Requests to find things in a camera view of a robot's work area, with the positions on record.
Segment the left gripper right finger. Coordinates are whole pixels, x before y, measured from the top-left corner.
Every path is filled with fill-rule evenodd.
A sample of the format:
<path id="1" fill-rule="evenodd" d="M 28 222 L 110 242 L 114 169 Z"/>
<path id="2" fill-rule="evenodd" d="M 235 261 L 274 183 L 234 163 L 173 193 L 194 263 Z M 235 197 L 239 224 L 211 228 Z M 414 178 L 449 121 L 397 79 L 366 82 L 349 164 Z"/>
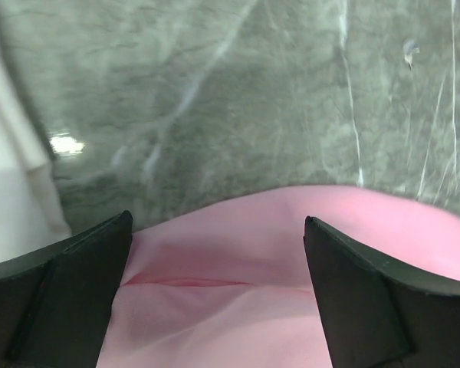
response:
<path id="1" fill-rule="evenodd" d="M 334 367 L 460 367 L 460 281 L 306 217 L 304 250 Z"/>

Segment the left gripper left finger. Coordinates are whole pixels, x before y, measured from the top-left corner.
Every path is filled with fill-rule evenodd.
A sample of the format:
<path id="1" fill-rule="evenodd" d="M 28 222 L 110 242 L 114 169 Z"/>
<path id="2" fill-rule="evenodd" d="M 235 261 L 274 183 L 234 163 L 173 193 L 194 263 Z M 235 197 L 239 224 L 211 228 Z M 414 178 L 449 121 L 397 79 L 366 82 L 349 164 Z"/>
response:
<path id="1" fill-rule="evenodd" d="M 95 367 L 132 243 L 121 212 L 0 263 L 0 367 Z"/>

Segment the pink t shirt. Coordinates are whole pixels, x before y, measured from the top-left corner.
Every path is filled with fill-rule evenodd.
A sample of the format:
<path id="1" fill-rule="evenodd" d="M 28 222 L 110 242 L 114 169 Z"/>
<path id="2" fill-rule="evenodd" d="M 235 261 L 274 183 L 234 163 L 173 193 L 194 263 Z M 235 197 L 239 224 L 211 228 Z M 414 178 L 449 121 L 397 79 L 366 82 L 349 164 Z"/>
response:
<path id="1" fill-rule="evenodd" d="M 135 233 L 100 367 L 329 367 L 307 216 L 460 280 L 460 217 L 350 186 L 220 202 Z"/>

